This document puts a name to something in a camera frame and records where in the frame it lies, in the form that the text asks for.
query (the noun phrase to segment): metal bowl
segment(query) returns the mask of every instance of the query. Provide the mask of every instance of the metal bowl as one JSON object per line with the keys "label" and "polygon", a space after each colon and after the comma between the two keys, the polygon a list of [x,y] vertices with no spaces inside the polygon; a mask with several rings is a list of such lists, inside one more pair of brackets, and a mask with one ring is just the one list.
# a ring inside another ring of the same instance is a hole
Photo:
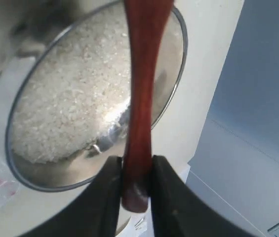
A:
{"label": "metal bowl", "polygon": [[[12,122],[28,81],[45,56],[85,21],[121,2],[89,6],[83,1],[48,1],[30,12],[9,35],[0,51],[0,152],[14,176],[25,186],[45,192],[69,190],[92,180],[110,155],[122,156],[128,108],[106,131],[58,162],[31,163],[11,147]],[[184,20],[174,8],[161,42],[153,97],[152,127],[158,122],[179,83],[187,51]]]}

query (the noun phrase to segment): rice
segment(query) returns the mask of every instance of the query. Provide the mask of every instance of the rice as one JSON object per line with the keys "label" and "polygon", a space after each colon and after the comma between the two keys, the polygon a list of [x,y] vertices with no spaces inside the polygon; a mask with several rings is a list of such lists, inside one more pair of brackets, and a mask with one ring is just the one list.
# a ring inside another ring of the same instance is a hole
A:
{"label": "rice", "polygon": [[105,133],[130,98],[128,29],[121,4],[68,33],[28,81],[12,121],[13,151],[58,161]]}

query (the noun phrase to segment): wooden spoon handle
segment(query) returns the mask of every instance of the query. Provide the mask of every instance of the wooden spoon handle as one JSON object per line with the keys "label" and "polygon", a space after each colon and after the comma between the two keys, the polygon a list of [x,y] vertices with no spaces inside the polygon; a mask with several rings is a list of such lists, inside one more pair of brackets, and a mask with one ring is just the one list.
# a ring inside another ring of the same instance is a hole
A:
{"label": "wooden spoon handle", "polygon": [[145,212],[152,168],[151,113],[155,68],[173,0],[124,0],[131,51],[131,108],[123,165],[122,204]]}

